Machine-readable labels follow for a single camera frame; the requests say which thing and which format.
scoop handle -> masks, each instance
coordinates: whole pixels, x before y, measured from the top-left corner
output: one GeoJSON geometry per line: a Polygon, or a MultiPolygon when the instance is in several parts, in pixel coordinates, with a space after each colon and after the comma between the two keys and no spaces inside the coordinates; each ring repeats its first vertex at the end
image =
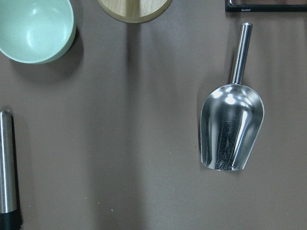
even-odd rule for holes
{"type": "Polygon", "coordinates": [[[231,73],[231,83],[233,84],[241,84],[246,64],[246,58],[248,56],[248,46],[252,27],[253,24],[251,23],[242,23],[240,26],[239,41],[237,44],[237,50],[231,73]]]}

bowl rim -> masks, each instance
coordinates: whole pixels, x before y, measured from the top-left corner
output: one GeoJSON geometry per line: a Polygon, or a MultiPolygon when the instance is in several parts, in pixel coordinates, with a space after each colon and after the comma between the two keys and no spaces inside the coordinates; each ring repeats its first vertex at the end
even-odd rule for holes
{"type": "Polygon", "coordinates": [[[5,51],[1,48],[1,46],[0,46],[0,51],[1,51],[4,55],[6,55],[7,57],[9,57],[10,59],[12,59],[12,60],[14,60],[14,61],[26,63],[26,64],[40,64],[40,63],[43,64],[43,63],[48,63],[48,62],[49,62],[48,60],[50,60],[50,59],[51,59],[50,61],[53,61],[52,58],[53,58],[54,56],[56,56],[58,53],[60,53],[61,50],[63,50],[63,49],[67,46],[69,40],[71,39],[71,36],[75,34],[74,31],[76,30],[75,18],[74,18],[74,13],[73,13],[73,8],[72,8],[72,5],[71,5],[71,2],[70,2],[70,0],[65,0],[65,1],[67,2],[68,7],[69,7],[69,9],[70,9],[70,16],[71,16],[72,26],[70,27],[70,35],[67,36],[67,39],[66,39],[65,42],[63,43],[64,45],[62,45],[61,47],[59,47],[59,49],[58,49],[56,52],[54,52],[53,54],[51,54],[51,55],[49,55],[49,56],[46,56],[46,57],[44,57],[44,58],[42,58],[42,59],[38,59],[38,60],[34,60],[34,61],[27,61],[27,60],[18,59],[18,58],[15,58],[15,57],[11,56],[11,55],[8,54],[7,52],[5,52],[5,51]]]}

black base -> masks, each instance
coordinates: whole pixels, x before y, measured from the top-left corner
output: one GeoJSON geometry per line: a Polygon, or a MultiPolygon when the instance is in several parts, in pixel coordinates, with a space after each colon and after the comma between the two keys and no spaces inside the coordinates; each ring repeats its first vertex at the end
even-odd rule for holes
{"type": "Polygon", "coordinates": [[[306,12],[307,5],[233,5],[225,0],[226,12],[306,12]]]}
{"type": "Polygon", "coordinates": [[[21,216],[18,210],[9,213],[0,213],[0,230],[19,230],[21,216]]]}

black frame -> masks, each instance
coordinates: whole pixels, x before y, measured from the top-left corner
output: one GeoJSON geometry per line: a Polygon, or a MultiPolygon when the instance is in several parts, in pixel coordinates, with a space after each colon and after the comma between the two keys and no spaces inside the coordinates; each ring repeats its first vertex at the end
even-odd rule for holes
{"type": "Polygon", "coordinates": [[[307,12],[307,5],[233,5],[225,0],[226,12],[307,12]]]}

stainless steel cylinder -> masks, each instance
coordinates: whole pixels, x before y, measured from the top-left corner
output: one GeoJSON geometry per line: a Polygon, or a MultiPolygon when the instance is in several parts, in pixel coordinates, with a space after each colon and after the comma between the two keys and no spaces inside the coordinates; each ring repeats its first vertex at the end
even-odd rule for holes
{"type": "Polygon", "coordinates": [[[17,209],[12,138],[12,116],[0,112],[0,213],[17,209]]]}

